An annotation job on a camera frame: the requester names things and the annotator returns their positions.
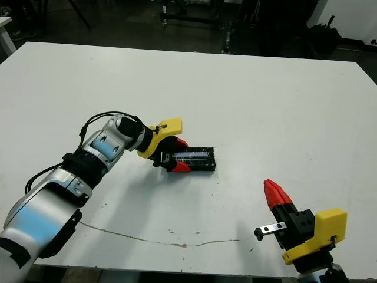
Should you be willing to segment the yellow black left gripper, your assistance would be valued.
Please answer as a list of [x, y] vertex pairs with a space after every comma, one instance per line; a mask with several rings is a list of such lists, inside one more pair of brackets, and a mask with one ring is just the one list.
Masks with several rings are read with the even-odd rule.
[[171, 161], [173, 152], [178, 152], [189, 145], [179, 137], [182, 134], [182, 119], [180, 117], [163, 120], [155, 127], [145, 127], [145, 135], [137, 147], [137, 154], [153, 161], [154, 167], [162, 167], [168, 172], [189, 173], [191, 168], [184, 162]]

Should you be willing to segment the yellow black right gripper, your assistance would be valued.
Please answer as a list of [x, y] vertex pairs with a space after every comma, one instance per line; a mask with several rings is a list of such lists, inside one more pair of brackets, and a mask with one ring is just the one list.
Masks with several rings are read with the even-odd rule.
[[286, 265], [296, 270], [335, 269], [331, 250], [345, 239], [348, 214], [335, 208], [313, 214], [306, 209], [298, 211], [288, 194], [274, 181], [264, 181], [267, 205], [277, 221], [258, 227], [254, 235], [261, 241], [274, 235]]

